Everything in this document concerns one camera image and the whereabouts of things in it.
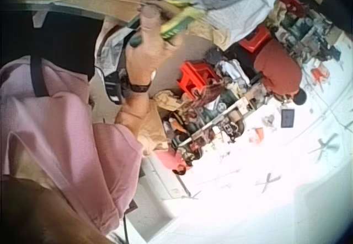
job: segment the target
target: red object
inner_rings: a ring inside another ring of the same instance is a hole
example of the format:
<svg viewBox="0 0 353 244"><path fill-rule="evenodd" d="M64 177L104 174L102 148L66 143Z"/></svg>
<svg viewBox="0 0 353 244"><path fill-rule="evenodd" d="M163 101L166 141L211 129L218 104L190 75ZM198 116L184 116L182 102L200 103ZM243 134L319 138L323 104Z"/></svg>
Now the red object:
<svg viewBox="0 0 353 244"><path fill-rule="evenodd" d="M253 32L239 41L247 51L253 53L264 43L271 39L271 33L264 25L258 25Z"/></svg>
<svg viewBox="0 0 353 244"><path fill-rule="evenodd" d="M292 95L299 91L302 71L285 48L275 39L261 49L254 68L263 73L263 84L278 95Z"/></svg>
<svg viewBox="0 0 353 244"><path fill-rule="evenodd" d="M191 63L185 61L181 66L181 72L183 76L178 81L178 84L192 100L195 100L195 96L191 92L193 88L196 88L200 93L203 87L210 85L210 79L214 79L217 82L220 80L214 71L204 62Z"/></svg>
<svg viewBox="0 0 353 244"><path fill-rule="evenodd" d="M287 11L295 14L298 17L303 17L306 15L308 6L302 4L299 0L280 0L287 7Z"/></svg>

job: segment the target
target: pink object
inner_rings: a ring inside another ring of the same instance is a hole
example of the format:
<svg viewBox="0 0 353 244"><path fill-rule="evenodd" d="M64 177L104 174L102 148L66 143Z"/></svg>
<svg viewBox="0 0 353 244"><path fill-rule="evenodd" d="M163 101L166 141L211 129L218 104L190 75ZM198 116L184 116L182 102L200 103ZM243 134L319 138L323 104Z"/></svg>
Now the pink object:
<svg viewBox="0 0 353 244"><path fill-rule="evenodd" d="M16 136L72 208L107 234L136 192L141 145L122 125L92 125L86 75L43 61L50 97L35 97L29 60L0 71L8 77L1 86L2 174L9 173L9 141Z"/></svg>
<svg viewBox="0 0 353 244"><path fill-rule="evenodd" d="M188 170L190 167L186 165L182 155L177 152L175 153L173 149L168 151L155 151L158 159L163 163L163 165L170 170L177 170L178 165L186 166Z"/></svg>

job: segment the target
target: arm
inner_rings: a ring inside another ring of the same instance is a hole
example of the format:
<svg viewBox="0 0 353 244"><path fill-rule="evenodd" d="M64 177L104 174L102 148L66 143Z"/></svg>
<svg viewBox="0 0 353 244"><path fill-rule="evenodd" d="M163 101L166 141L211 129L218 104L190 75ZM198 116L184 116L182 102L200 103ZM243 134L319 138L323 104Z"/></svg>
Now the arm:
<svg viewBox="0 0 353 244"><path fill-rule="evenodd" d="M151 75L172 56L183 43L180 35L166 42L160 35L161 15L157 7L145 6L141 12L142 43L137 48L126 49L126 70L133 85L149 85ZM123 103L115 123L127 127L135 137L149 110L147 93L132 93Z"/></svg>

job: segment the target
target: black strap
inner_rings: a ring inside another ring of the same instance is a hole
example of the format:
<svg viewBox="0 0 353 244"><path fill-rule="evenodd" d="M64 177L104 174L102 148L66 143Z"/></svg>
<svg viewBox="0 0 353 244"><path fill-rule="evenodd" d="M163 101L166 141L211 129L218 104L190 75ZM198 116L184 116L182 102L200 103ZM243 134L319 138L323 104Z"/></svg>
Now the black strap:
<svg viewBox="0 0 353 244"><path fill-rule="evenodd" d="M49 96L42 70L42 59L36 55L31 56L31 80L36 97Z"/></svg>

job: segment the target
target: red stool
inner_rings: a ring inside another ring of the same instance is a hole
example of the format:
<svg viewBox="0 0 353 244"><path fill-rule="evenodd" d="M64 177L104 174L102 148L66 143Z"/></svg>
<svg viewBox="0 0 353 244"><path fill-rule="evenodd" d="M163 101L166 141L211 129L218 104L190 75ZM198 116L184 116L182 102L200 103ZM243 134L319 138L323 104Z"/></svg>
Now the red stool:
<svg viewBox="0 0 353 244"><path fill-rule="evenodd" d="M271 33L267 27L261 24L253 32L240 40L239 44L250 53L253 53L269 39L271 39Z"/></svg>
<svg viewBox="0 0 353 244"><path fill-rule="evenodd" d="M185 61L181 66L181 72L183 76L181 80L178 81L178 84L193 100L195 100L195 96L191 93L193 88L201 92L201 89L209 84L208 81L210 79L215 79L217 82L220 80L214 71L204 62L191 63Z"/></svg>

